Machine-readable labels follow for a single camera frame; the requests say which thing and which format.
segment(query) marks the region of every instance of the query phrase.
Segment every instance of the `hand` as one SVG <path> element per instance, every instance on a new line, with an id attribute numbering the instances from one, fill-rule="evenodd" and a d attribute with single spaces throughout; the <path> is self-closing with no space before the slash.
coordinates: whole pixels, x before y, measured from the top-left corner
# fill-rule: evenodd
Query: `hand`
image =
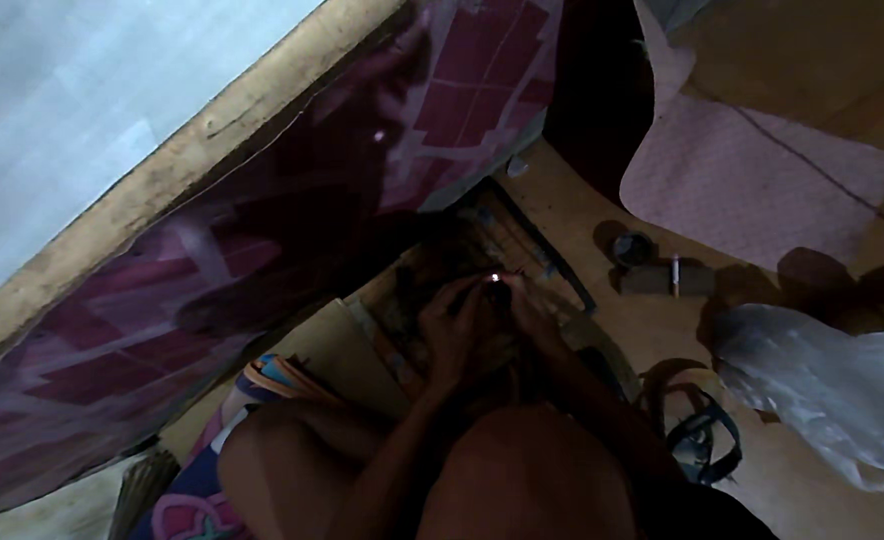
<path id="1" fill-rule="evenodd" d="M 532 280 L 520 274 L 500 274 L 499 277 L 512 289 L 512 318 L 519 330 L 543 355 L 550 359 L 567 358 L 571 349 L 562 339 L 558 323 L 548 313 Z"/>
<path id="2" fill-rule="evenodd" d="M 458 313 L 449 308 L 459 293 L 472 288 Z M 432 355 L 426 393 L 450 395 L 465 374 L 472 348 L 475 313 L 482 298 L 481 276 L 457 279 L 439 292 L 419 313 L 419 326 Z"/>

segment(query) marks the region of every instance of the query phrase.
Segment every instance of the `plastic bag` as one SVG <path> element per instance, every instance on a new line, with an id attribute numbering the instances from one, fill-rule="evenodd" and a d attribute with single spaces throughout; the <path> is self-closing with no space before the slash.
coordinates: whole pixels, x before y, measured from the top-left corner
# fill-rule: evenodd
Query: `plastic bag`
<path id="1" fill-rule="evenodd" d="M 778 414 L 852 485 L 884 491 L 884 331 L 855 338 L 749 303 L 715 320 L 714 353 L 738 399 Z"/>

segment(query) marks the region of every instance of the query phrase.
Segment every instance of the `pink mat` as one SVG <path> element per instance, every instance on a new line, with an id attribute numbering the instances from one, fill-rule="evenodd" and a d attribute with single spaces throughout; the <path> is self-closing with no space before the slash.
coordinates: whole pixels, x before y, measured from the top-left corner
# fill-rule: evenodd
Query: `pink mat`
<path id="1" fill-rule="evenodd" d="M 884 200 L 884 151 L 678 94 L 694 58 L 636 8 L 656 117 L 622 179 L 629 212 L 769 270 L 796 247 L 851 262 Z"/>

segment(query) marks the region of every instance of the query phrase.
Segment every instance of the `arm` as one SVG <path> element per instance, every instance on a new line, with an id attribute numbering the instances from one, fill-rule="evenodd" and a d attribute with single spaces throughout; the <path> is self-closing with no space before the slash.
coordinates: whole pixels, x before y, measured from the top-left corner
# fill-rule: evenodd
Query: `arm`
<path id="1" fill-rule="evenodd" d="M 600 440 L 633 479 L 684 481 L 675 458 L 639 412 L 617 399 L 568 348 L 531 283 L 522 276 L 502 278 L 512 289 L 517 326 L 541 354 L 539 368 L 556 405 Z"/>
<path id="2" fill-rule="evenodd" d="M 458 294 L 471 287 L 460 312 L 449 315 L 448 307 Z M 425 436 L 460 383 L 480 299 L 479 279 L 467 277 L 443 287 L 419 314 L 432 353 L 428 386 L 358 477 L 332 520 L 328 540 L 368 540 L 392 533 L 415 476 Z"/>

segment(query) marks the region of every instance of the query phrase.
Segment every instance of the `small container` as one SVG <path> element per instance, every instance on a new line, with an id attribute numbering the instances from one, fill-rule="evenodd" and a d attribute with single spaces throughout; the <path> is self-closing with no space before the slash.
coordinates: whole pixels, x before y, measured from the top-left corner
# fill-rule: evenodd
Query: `small container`
<path id="1" fill-rule="evenodd" d="M 612 242 L 612 256 L 625 268 L 641 266 L 655 257 L 655 243 L 647 234 L 629 230 Z"/>

